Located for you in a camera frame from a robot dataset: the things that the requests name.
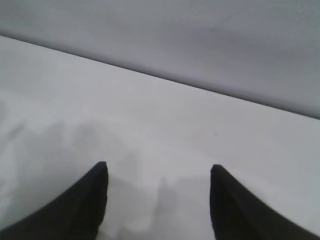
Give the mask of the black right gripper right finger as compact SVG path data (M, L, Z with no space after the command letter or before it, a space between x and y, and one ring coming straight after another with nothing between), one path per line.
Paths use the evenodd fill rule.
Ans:
M222 165L210 171L209 207L217 240L318 240L252 194Z

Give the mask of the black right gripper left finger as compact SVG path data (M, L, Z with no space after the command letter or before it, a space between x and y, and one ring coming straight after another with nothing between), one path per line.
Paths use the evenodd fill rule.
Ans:
M108 199L107 164L100 161L56 199L1 230L2 240L95 240Z

